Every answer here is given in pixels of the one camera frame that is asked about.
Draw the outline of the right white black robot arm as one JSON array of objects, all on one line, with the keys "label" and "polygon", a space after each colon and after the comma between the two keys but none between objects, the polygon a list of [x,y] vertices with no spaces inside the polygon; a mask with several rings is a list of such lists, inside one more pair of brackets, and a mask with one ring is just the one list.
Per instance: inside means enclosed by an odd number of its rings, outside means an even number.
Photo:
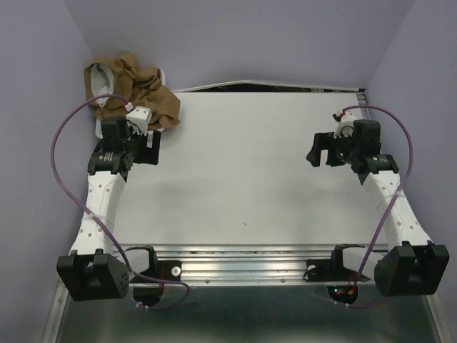
[{"label": "right white black robot arm", "polygon": [[449,261],[442,244],[433,243],[419,224],[400,187],[402,178],[390,154],[381,153],[381,125],[377,121],[357,119],[341,122],[335,132],[317,133],[306,158],[312,166],[348,164],[361,186],[370,195],[381,215],[379,232],[386,235],[388,251],[375,253],[372,247],[339,244],[329,259],[310,261],[310,282],[372,280],[381,295],[422,296],[435,294]]}]

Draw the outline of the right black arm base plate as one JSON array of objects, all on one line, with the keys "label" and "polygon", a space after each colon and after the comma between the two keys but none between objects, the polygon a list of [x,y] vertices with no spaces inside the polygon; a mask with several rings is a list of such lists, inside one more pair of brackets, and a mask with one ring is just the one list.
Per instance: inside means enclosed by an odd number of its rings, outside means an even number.
[{"label": "right black arm base plate", "polygon": [[331,259],[308,259],[303,280],[329,283],[328,296],[337,304],[350,306],[358,299],[358,272],[334,264]]}]

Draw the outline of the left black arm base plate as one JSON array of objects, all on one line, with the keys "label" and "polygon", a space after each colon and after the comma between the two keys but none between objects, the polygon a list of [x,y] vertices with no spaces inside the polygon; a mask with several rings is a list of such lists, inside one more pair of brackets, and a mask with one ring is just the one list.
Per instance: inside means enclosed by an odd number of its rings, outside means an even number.
[{"label": "left black arm base plate", "polygon": [[[156,267],[150,266],[142,275],[160,280],[181,280],[182,263],[179,260],[158,260]],[[136,303],[148,308],[170,307],[185,293],[184,286],[172,284],[157,284],[146,281],[137,276],[130,281],[132,297]]]}]

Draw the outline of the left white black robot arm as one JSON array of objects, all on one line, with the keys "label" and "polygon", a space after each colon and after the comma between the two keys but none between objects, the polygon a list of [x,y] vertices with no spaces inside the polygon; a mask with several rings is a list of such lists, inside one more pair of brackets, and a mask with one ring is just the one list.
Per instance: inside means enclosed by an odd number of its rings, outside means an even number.
[{"label": "left white black robot arm", "polygon": [[121,193],[133,164],[159,162],[161,132],[148,133],[149,114],[101,121],[101,141],[88,164],[88,194],[79,232],[56,270],[75,301],[120,299],[129,287],[127,266],[110,239]]}]

